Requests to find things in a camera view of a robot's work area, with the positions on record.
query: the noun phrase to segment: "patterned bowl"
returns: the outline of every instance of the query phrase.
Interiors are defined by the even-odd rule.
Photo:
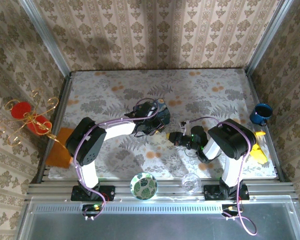
[[[154,176],[147,172],[140,172],[130,182],[132,195],[140,200],[149,200],[158,189],[158,183]]]

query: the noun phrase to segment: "orange cloth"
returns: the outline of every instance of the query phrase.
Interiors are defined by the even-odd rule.
[[[57,135],[57,139],[63,145],[66,145],[67,139],[74,130],[67,127],[62,127]],[[46,165],[60,168],[69,168],[73,158],[69,155],[68,150],[62,147],[58,142],[54,142],[50,154],[45,162]]]

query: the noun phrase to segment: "clear glass cup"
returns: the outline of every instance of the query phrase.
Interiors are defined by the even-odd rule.
[[[194,194],[201,191],[201,179],[194,173],[188,173],[182,178],[182,188],[187,194]]]

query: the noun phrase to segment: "decorative plate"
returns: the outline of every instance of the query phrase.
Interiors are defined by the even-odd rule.
[[[132,195],[140,200],[149,200],[158,189],[158,183],[154,176],[147,172],[140,172],[130,182]]]

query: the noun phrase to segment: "floral tablecloth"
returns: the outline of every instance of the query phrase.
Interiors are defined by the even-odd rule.
[[[255,103],[242,69],[80,71],[74,73],[62,127],[75,128],[84,117],[102,122],[131,112],[142,98],[163,98],[171,113],[170,124],[154,136],[123,135],[105,141],[95,161],[101,178],[131,179],[140,172],[159,178],[183,177],[195,173],[201,178],[222,175],[225,155],[209,164],[200,163],[194,152],[174,147],[166,133],[180,132],[179,122],[213,116],[232,118],[254,131],[249,114]],[[207,131],[213,120],[200,120]],[[249,157],[244,178],[275,178],[276,172],[263,136],[257,142],[269,161],[259,164]],[[51,167],[49,178],[75,178],[74,167]]]

